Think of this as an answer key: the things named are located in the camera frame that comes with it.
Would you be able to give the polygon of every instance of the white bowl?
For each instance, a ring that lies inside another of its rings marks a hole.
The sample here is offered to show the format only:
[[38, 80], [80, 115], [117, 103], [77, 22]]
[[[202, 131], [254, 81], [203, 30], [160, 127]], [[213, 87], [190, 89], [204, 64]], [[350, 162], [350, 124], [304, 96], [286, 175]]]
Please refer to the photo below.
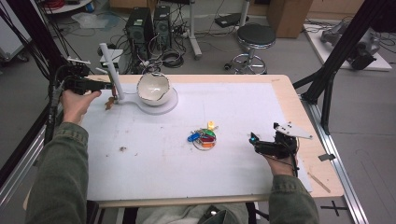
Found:
[[163, 105], [171, 97], [171, 83], [162, 73], [143, 75], [137, 83], [137, 94], [147, 105]]

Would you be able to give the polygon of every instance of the colorful object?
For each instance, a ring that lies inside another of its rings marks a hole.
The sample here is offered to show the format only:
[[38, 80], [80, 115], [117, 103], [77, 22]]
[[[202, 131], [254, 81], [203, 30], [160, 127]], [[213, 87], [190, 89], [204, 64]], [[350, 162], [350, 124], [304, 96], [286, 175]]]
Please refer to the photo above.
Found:
[[215, 127], [215, 122], [209, 121], [209, 122], [207, 123], [207, 129], [208, 129], [208, 130], [211, 130], [211, 131], [215, 130], [215, 129], [216, 129], [216, 127]]
[[209, 150], [216, 144], [216, 135], [213, 132], [217, 127], [214, 126], [213, 121], [207, 123], [207, 129], [200, 129], [192, 132], [187, 140], [200, 150]]

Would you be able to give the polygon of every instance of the chrome stool base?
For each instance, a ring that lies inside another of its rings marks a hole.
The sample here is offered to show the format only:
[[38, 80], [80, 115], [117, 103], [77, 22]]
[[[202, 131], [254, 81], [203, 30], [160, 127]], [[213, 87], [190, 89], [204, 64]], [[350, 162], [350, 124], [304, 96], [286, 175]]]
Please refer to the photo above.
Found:
[[239, 54], [234, 57], [230, 63], [224, 65], [224, 69], [229, 70], [233, 68], [236, 74], [248, 75], [267, 75], [267, 66], [265, 62], [259, 57], [254, 55], [253, 58], [249, 54]]

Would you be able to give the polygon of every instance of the green jacket sleeve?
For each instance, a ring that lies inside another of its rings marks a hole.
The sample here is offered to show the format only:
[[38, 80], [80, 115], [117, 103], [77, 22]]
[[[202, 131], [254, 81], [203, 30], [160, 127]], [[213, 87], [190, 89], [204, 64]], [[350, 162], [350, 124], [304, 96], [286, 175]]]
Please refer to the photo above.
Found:
[[275, 175], [269, 199], [271, 224], [316, 224], [318, 209], [299, 178]]
[[88, 133], [62, 123], [41, 152], [25, 222], [85, 223], [88, 187]]

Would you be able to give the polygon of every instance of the person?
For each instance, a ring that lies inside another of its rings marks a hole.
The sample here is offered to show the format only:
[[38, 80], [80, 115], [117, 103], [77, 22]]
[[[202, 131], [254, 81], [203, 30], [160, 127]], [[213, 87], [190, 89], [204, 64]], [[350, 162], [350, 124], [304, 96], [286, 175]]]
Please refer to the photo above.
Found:
[[[81, 96], [72, 91], [63, 92], [61, 103], [64, 107], [64, 120], [41, 152], [37, 176], [27, 204], [25, 223], [86, 223], [88, 133], [79, 124], [91, 101], [100, 94], [101, 92], [95, 91]], [[270, 223], [318, 223], [315, 202], [301, 181], [293, 176], [291, 166], [270, 159], [267, 161], [274, 175], [269, 198]], [[241, 204], [243, 203], [215, 206], [220, 211], [229, 211], [230, 215], [227, 216], [230, 221], [224, 223], [248, 223], [248, 212]], [[182, 217], [180, 221], [173, 220], [172, 223], [197, 223], [198, 216], [201, 217], [210, 205], [204, 206], [206, 207], [197, 205], [139, 209], [141, 214], [138, 214], [136, 223], [169, 223], [169, 219], [163, 222], [164, 219], [161, 218], [171, 217], [175, 209], [182, 213]]]

